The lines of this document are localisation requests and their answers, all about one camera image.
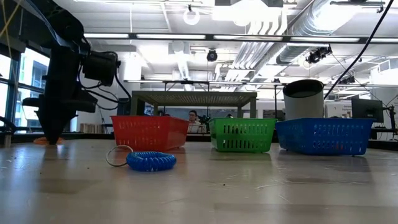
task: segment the spiral wrist keychain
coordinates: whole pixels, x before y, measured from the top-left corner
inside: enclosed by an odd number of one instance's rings
[[[126,162],[123,164],[112,164],[109,162],[109,155],[112,151],[119,147],[130,149],[127,155]],[[153,172],[173,168],[177,159],[173,155],[162,152],[134,152],[130,146],[120,145],[115,146],[106,154],[106,162],[113,167],[122,167],[126,164],[136,171]]]

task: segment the red basket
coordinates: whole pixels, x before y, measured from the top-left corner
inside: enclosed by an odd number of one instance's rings
[[[189,122],[170,116],[111,116],[117,145],[167,151],[185,144]]]

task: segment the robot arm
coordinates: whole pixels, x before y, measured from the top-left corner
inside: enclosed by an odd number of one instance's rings
[[[44,135],[50,144],[55,144],[76,111],[95,112],[98,100],[78,81],[80,71],[86,78],[111,86],[117,72],[118,55],[92,51],[84,38],[81,22],[53,0],[25,1],[41,16],[54,41],[50,44],[44,94],[39,98],[26,98],[22,105],[39,108],[36,114]]]

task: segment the person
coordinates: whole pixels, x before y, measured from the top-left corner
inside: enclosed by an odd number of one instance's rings
[[[195,110],[189,111],[189,127],[188,133],[198,133],[200,122],[197,121],[198,113]]]

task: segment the white cylinder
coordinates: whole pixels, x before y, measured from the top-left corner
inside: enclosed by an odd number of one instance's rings
[[[283,89],[285,119],[323,118],[323,83],[317,80],[299,80]]]

